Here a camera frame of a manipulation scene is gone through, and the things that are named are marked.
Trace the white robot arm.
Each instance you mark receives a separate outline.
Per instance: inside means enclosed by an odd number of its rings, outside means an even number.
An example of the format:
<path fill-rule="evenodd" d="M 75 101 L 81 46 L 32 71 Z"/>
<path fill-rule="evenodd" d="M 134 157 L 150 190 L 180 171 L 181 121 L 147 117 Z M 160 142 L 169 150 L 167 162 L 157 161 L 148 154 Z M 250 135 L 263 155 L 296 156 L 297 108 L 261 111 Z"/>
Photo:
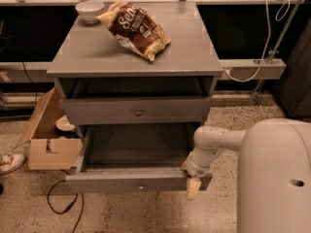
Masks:
<path fill-rule="evenodd" d="M 187 197 L 223 150 L 239 153 L 237 233 L 311 233 L 311 123 L 262 120 L 248 130 L 201 126 L 182 169 Z"/>

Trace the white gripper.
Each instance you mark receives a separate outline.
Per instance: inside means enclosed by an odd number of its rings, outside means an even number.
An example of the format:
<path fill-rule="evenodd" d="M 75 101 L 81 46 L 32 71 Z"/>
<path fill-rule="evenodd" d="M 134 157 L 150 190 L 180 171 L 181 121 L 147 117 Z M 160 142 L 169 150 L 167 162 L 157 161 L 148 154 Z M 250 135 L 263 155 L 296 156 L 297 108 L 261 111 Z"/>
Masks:
<path fill-rule="evenodd" d="M 191 178 L 187 180 L 187 198 L 193 200 L 201 187 L 201 179 L 206 177 L 211 163 L 221 154 L 222 149 L 205 150 L 195 147 L 186 158 L 181 169 L 186 171 Z"/>

